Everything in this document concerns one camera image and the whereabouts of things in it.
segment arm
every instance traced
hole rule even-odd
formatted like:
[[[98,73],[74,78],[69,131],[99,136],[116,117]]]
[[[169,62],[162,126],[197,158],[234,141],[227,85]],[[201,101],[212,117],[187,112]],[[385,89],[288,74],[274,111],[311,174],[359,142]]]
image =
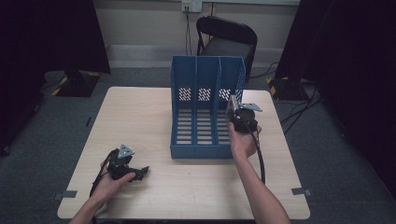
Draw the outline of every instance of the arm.
[[[125,183],[133,179],[135,176],[134,173],[129,173],[118,180],[113,180],[110,174],[107,173],[106,167],[102,174],[102,179],[93,192],[91,198],[82,205],[73,219],[69,222],[70,224],[91,223],[96,211],[103,207],[103,205],[105,205],[105,203],[110,200]]]
[[[258,224],[262,223],[290,223],[288,214],[276,196],[262,183],[248,157],[256,152],[250,134],[237,133],[233,124],[229,125],[231,135],[231,150],[233,159],[242,184],[247,193],[251,211]]]

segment power outlet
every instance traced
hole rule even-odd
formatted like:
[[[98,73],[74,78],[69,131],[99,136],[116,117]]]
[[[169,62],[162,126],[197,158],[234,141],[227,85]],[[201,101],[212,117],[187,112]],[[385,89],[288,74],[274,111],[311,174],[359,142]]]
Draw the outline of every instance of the power outlet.
[[[181,11],[202,12],[202,1],[181,1]]]
[[[192,2],[191,1],[181,1],[181,11],[192,11]]]

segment office chair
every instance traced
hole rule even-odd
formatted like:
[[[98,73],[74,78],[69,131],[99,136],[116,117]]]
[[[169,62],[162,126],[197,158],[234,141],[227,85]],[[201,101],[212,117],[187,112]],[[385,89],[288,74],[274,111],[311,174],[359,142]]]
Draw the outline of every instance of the office chair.
[[[248,82],[257,46],[256,33],[243,23],[213,16],[198,19],[196,27],[199,36],[197,55],[242,57],[247,74],[245,81]],[[206,46],[202,34],[211,36]]]

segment table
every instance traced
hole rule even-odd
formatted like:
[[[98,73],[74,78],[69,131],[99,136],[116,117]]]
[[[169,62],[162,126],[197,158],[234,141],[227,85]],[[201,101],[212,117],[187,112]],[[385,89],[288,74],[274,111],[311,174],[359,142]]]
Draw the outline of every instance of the table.
[[[266,171],[266,185],[291,219],[309,218],[285,136],[267,91],[244,91],[243,103],[263,109],[256,113]],[[63,198],[60,218],[72,218],[88,199],[92,182],[106,155],[121,144],[135,155],[130,167],[149,166],[143,181],[125,185],[98,218],[122,219],[253,219],[248,198],[233,160],[172,160],[172,100],[169,88],[110,88],[81,153]],[[257,155],[249,158],[260,175]]]

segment blue file organizer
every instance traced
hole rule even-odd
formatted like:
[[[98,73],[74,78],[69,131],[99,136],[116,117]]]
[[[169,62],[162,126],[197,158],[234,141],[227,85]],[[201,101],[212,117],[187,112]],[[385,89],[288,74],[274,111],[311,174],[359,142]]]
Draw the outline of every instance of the blue file organizer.
[[[242,58],[175,56],[172,61],[173,159],[231,159],[225,109],[245,85]]]

